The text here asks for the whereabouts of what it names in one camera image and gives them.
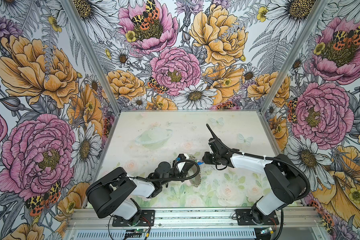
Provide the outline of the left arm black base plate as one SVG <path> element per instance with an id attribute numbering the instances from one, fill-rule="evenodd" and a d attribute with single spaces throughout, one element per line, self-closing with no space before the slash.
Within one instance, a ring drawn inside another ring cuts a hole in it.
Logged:
<path id="1" fill-rule="evenodd" d="M 155 210 L 138 211 L 131 219 L 126 220 L 122 217 L 113 217 L 113 227 L 152 227 L 155 221 Z"/>

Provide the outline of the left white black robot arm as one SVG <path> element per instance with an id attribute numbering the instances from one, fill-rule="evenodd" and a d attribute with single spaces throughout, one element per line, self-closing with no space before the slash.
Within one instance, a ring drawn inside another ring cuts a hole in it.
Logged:
<path id="1" fill-rule="evenodd" d="M 148 177 L 132 177 L 118 167 L 91 184 L 86 190 L 88 202 L 98 218 L 111 217 L 128 226 L 150 222 L 132 196 L 155 198 L 170 182 L 184 182 L 200 173 L 200 165 L 179 155 L 172 163 L 161 162 Z"/>

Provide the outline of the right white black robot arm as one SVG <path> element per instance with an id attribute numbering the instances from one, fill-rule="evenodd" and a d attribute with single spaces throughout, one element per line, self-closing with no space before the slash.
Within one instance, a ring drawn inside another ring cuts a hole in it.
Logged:
<path id="1" fill-rule="evenodd" d="M 209 139 L 209 152 L 205 152 L 203 162 L 215 166 L 216 170 L 226 168 L 246 169 L 266 177 L 271 187 L 247 213 L 249 221 L 254 225 L 263 225 L 266 219 L 276 211 L 300 200 L 311 190 L 309 178 L 284 154 L 276 157 L 258 156 L 231 149 L 226 146 L 206 124 L 212 137 Z"/>

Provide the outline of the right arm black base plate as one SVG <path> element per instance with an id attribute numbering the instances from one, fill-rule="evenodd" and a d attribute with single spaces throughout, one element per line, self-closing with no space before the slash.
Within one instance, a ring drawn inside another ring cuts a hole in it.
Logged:
<path id="1" fill-rule="evenodd" d="M 274 226 L 279 224 L 275 211 L 270 215 L 264 215 L 252 209 L 236 209 L 233 218 L 239 226 Z"/>

